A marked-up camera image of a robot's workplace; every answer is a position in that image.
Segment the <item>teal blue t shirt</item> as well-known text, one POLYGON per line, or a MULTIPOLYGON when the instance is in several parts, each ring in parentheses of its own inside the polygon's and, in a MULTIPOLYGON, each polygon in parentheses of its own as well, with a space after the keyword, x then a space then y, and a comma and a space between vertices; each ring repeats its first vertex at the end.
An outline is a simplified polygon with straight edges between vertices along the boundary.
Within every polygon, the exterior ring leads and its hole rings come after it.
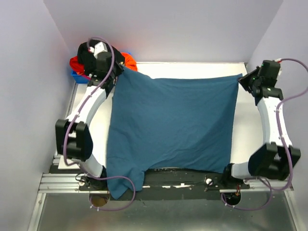
POLYGON ((149 169, 222 173, 230 162, 238 76, 152 79, 125 68, 112 101, 108 189, 140 191, 149 169))

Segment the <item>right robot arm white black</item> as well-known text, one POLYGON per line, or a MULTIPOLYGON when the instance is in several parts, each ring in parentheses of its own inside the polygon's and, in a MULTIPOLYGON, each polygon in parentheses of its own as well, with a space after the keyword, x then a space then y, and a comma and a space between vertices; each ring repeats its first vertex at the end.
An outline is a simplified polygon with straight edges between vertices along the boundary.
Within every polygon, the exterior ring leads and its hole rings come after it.
POLYGON ((287 180, 283 190, 291 185, 293 168, 301 151, 293 146, 283 117, 283 104, 291 98, 285 98, 282 90, 275 86, 281 62, 283 59, 264 60, 261 66, 238 78, 244 90, 255 99, 262 123, 263 144, 247 162, 225 167, 221 182, 228 189, 252 179, 287 180))

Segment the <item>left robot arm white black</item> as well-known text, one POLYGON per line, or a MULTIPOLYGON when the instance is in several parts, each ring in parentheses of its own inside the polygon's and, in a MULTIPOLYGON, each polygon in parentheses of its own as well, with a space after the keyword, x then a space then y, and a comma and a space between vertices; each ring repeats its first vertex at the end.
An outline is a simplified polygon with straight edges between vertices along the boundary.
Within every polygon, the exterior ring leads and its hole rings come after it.
POLYGON ((107 175, 105 166, 93 154, 89 127, 122 72, 123 67, 116 62, 114 51, 98 53, 96 69, 81 102, 66 119, 58 119, 55 123, 57 153, 63 156, 66 166, 78 166, 85 173, 85 184, 91 184, 96 190, 106 188, 107 175))

